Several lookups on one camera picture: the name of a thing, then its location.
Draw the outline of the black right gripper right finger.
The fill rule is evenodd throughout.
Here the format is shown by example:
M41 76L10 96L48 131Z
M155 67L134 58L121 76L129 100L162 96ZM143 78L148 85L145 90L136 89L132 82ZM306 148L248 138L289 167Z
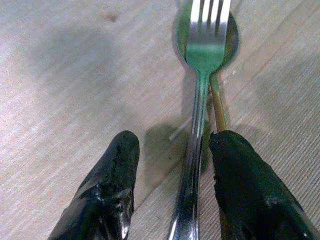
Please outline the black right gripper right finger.
M320 240L300 203L240 134L212 133L215 195L236 240Z

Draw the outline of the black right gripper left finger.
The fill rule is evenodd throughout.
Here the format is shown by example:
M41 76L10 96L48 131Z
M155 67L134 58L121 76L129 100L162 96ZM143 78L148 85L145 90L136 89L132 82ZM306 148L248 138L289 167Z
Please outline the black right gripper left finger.
M127 240L140 156L137 136L118 133L78 187L47 240Z

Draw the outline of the silver metal spoon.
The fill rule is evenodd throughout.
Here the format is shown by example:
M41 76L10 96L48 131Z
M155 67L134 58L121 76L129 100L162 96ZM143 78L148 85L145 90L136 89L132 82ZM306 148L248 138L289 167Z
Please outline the silver metal spoon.
M186 0L177 17L177 49L198 75L192 125L200 128L204 99L211 88L218 132L226 129L218 71L235 57L239 32L230 12L231 0Z

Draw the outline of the silver metal fork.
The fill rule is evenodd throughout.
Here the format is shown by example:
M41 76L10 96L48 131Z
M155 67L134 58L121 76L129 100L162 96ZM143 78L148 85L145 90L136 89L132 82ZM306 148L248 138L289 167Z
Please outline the silver metal fork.
M231 0L193 0L185 47L196 72L191 133L167 240L198 240L198 185L209 80L225 57Z

